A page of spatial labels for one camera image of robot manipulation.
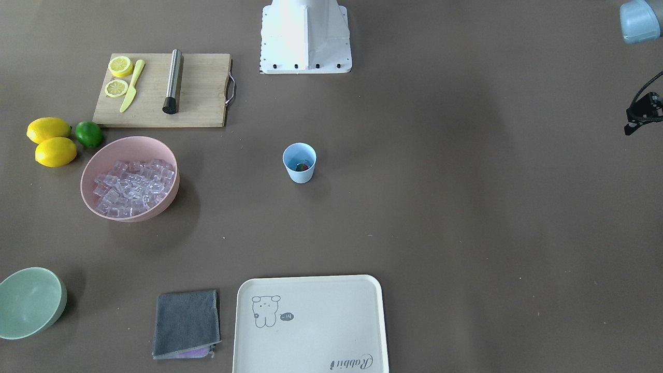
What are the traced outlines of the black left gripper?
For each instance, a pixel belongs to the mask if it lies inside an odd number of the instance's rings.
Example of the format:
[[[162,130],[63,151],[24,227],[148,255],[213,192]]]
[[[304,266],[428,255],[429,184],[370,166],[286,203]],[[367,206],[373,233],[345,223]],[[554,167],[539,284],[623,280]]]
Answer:
[[[624,127],[624,133],[630,136],[649,123],[661,123],[661,95],[656,92],[648,92],[635,103],[627,108],[627,125]]]

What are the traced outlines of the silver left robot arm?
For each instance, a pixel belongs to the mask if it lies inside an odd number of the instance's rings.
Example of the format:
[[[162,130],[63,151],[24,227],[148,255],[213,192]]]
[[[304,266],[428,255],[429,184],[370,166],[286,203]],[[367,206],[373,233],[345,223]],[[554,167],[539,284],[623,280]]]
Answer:
[[[619,10],[621,33],[628,45],[661,38],[662,1],[628,1]],[[630,136],[649,123],[661,123],[661,94],[644,91],[660,79],[662,72],[649,79],[635,94],[626,109],[628,123],[624,134]]]

